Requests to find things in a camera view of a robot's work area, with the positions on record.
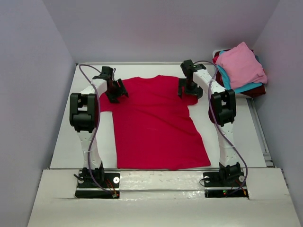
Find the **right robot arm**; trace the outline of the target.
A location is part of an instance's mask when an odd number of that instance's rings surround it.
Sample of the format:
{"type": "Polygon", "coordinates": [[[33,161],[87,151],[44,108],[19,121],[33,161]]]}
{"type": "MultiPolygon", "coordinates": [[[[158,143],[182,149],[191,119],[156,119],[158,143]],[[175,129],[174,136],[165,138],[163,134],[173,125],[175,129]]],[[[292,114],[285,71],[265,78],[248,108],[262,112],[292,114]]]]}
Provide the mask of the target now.
{"type": "Polygon", "coordinates": [[[236,117],[236,95],[234,90],[227,89],[216,81],[218,69],[210,75],[203,61],[193,63],[185,60],[180,67],[185,76],[179,79],[178,96],[183,94],[201,98],[208,96],[209,119],[214,124],[219,143],[219,170],[207,172],[202,178],[205,187],[232,187],[243,175],[241,155],[234,145],[233,123],[236,117]]]}

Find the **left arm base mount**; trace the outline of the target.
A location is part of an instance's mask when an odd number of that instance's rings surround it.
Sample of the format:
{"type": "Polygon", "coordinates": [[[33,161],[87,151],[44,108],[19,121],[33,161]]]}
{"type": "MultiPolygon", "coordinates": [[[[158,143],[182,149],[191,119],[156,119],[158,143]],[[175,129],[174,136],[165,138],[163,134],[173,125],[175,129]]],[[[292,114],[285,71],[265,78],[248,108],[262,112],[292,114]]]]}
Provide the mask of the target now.
{"type": "Polygon", "coordinates": [[[84,179],[82,171],[74,177],[77,178],[75,197],[78,199],[119,199],[120,198],[120,172],[105,172],[105,178],[99,186],[91,179],[88,174],[88,179],[84,179]]]}

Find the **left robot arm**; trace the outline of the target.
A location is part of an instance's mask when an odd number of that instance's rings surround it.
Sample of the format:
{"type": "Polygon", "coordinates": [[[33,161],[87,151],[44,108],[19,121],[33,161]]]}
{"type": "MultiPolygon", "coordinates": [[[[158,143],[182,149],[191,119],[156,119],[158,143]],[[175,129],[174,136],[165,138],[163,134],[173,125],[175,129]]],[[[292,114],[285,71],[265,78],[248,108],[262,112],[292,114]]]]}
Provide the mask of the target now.
{"type": "Polygon", "coordinates": [[[105,191],[102,187],[105,171],[96,139],[101,113],[100,97],[105,94],[110,103],[118,104],[118,99],[128,97],[128,92],[122,80],[115,79],[115,68],[103,66],[98,70],[91,65],[80,64],[79,70],[89,86],[70,95],[69,121],[80,139],[84,157],[82,175],[77,178],[105,191]]]}

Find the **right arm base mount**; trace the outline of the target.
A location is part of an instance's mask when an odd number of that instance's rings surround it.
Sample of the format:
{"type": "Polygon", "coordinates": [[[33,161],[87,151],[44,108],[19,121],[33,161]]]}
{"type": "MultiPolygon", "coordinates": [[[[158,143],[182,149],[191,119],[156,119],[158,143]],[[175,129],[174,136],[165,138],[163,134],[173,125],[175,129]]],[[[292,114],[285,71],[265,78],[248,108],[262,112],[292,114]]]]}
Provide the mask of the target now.
{"type": "Polygon", "coordinates": [[[218,179],[217,172],[204,172],[199,184],[204,188],[206,198],[248,198],[244,173],[226,182],[218,179]]]}

